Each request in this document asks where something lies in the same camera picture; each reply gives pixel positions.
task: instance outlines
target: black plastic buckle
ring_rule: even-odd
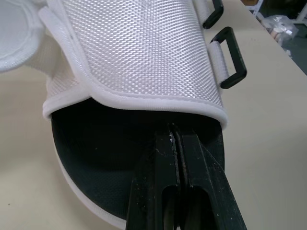
[[[224,12],[224,5],[222,0],[213,0],[214,11],[210,14],[209,18],[203,23],[203,28],[210,29],[222,16]]]
[[[236,69],[235,74],[231,75],[229,78],[227,78],[221,83],[222,89],[229,89],[246,77],[247,69],[244,64],[238,43],[236,42],[234,31],[231,27],[225,27],[223,30],[221,30],[212,39],[211,42],[218,41],[219,43],[222,43],[225,39],[227,41],[230,55]]]

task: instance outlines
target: white table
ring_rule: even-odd
[[[305,229],[307,76],[239,0],[224,6],[206,40],[233,27],[248,69],[223,93],[226,175],[249,230]],[[114,230],[65,182],[41,115],[45,95],[35,71],[0,75],[0,229]]]

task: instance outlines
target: white fabric edge binding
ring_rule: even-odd
[[[68,19],[65,18],[65,12],[61,9],[61,4],[58,4],[57,12],[59,11],[64,23],[69,25]],[[75,77],[87,88],[89,94],[101,104],[118,109],[172,111],[205,115],[214,117],[223,128],[226,127],[227,114],[225,109],[211,102],[193,98],[185,100],[175,96],[161,98],[154,95],[142,95],[136,97],[115,92],[107,87],[97,86],[96,82],[89,77],[91,73],[85,55],[82,53],[82,48],[72,29],[69,30],[48,7],[42,8],[39,11],[39,16],[62,47]]]
[[[62,170],[62,173],[64,175],[64,178],[66,180],[66,182],[68,183],[68,185],[70,186],[70,188],[72,189],[72,191],[76,194],[76,196],[78,197],[78,199],[92,212],[94,213],[96,216],[98,216],[100,219],[104,220],[105,222],[113,225],[116,228],[122,229],[124,230],[126,228],[126,220],[121,219],[119,217],[116,217],[110,213],[108,213],[107,211],[103,210],[101,207],[99,207],[98,205],[96,205],[93,201],[91,201],[79,188],[78,186],[73,182],[73,180],[71,179],[71,177],[68,175],[67,171],[64,168],[64,165],[62,164],[60,158],[59,158],[59,154],[57,152],[57,149],[54,145],[54,150],[56,152],[57,155],[57,159],[59,161],[59,165],[60,168]]]

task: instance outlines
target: white strap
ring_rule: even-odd
[[[214,71],[216,83],[220,84],[229,78],[229,73],[225,58],[221,49],[221,45],[218,41],[213,41],[208,45],[209,56]]]
[[[198,15],[198,19],[203,24],[210,16],[210,9],[207,0],[193,0],[194,8]]]

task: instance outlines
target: white fabric brace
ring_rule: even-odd
[[[44,117],[93,97],[120,109],[206,115],[225,127],[219,84],[229,76],[220,45],[213,42],[207,50],[202,37],[200,25],[210,15],[206,1],[48,0],[39,15],[55,40],[44,35],[37,16],[44,0],[3,2],[31,12],[25,14],[32,34],[26,42],[35,45],[22,43],[31,52],[5,64],[0,55],[0,71],[26,64],[47,74]],[[100,23],[93,25],[95,17]]]

